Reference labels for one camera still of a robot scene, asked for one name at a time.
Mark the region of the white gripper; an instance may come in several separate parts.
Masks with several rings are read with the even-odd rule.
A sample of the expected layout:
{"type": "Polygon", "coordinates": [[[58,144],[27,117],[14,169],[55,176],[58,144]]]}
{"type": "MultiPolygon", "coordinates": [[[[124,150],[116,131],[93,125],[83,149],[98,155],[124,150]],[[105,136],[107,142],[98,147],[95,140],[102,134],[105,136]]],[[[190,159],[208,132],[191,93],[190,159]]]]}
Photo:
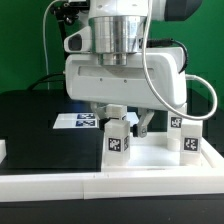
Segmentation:
{"type": "MultiPolygon", "coordinates": [[[[146,60],[156,91],[170,106],[180,108],[187,100],[185,73],[180,73],[183,50],[180,47],[150,48],[146,60]]],[[[67,58],[65,74],[68,95],[73,100],[91,102],[99,128],[109,121],[106,104],[139,107],[140,118],[133,125],[133,136],[144,138],[153,110],[165,110],[146,82],[140,53],[129,55],[125,66],[101,66],[96,55],[73,54],[67,58]]]]}

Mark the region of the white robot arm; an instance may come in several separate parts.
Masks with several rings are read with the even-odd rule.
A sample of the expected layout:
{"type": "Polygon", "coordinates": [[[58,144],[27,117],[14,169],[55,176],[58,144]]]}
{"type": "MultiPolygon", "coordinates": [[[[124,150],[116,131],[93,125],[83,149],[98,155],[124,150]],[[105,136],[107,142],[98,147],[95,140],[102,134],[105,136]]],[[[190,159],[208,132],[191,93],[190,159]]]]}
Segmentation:
{"type": "Polygon", "coordinates": [[[85,26],[67,37],[66,89],[87,101],[102,126],[110,105],[135,107],[133,135],[144,137],[156,110],[181,108],[187,100],[187,52],[170,39],[148,38],[146,23],[184,21],[202,0],[89,0],[80,12],[85,26]]]}

